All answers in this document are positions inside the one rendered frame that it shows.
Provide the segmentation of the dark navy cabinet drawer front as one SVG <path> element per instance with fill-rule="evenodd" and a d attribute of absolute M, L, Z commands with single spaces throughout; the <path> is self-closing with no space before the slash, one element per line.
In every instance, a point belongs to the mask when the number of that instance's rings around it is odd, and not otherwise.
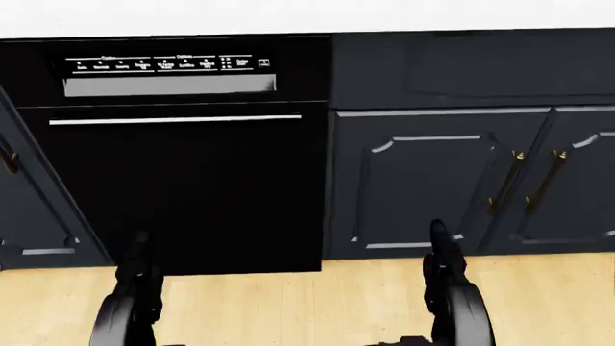
<path fill-rule="evenodd" d="M 615 28 L 337 34 L 337 109 L 615 103 Z"/>

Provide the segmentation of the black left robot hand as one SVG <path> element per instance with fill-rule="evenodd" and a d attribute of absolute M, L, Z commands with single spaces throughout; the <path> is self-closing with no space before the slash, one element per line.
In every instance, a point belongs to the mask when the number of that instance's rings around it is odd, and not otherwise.
<path fill-rule="evenodd" d="M 124 259 L 115 271 L 117 280 L 114 294 L 132 297 L 136 318 L 153 325 L 162 311 L 162 285 L 164 276 L 154 262 L 152 241 L 147 232 L 138 232 Z"/>

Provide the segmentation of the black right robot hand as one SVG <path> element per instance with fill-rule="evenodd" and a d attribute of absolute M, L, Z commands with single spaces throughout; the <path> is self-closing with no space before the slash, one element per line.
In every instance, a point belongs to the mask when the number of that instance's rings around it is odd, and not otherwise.
<path fill-rule="evenodd" d="M 467 282 L 467 263 L 443 221 L 433 219 L 429 233 L 431 253 L 423 258 L 424 300 L 429 313 L 435 317 L 445 316 L 448 313 L 446 291 L 451 284 Z"/>

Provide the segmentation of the black built-in dishwasher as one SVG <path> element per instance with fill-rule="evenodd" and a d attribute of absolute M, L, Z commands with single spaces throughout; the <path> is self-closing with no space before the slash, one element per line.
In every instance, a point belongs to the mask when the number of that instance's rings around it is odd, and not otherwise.
<path fill-rule="evenodd" d="M 112 259 L 147 232 L 169 276 L 313 272 L 330 62 L 324 36 L 0 40 L 0 87 Z"/>

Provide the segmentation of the dark navy panelled cabinet door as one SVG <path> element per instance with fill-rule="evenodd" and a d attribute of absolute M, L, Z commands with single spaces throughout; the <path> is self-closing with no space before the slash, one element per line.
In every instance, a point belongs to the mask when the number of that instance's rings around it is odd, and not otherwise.
<path fill-rule="evenodd" d="M 436 218 L 474 252 L 511 152 L 527 157 L 549 111 L 336 111 L 327 259 L 422 256 Z"/>
<path fill-rule="evenodd" d="M 14 175 L 0 161 L 0 271 L 112 266 L 1 87 L 0 145 L 18 155 Z"/>
<path fill-rule="evenodd" d="M 525 212 L 554 162 L 568 152 L 538 209 Z M 494 221 L 482 255 L 615 252 L 615 105 L 551 109 Z"/>

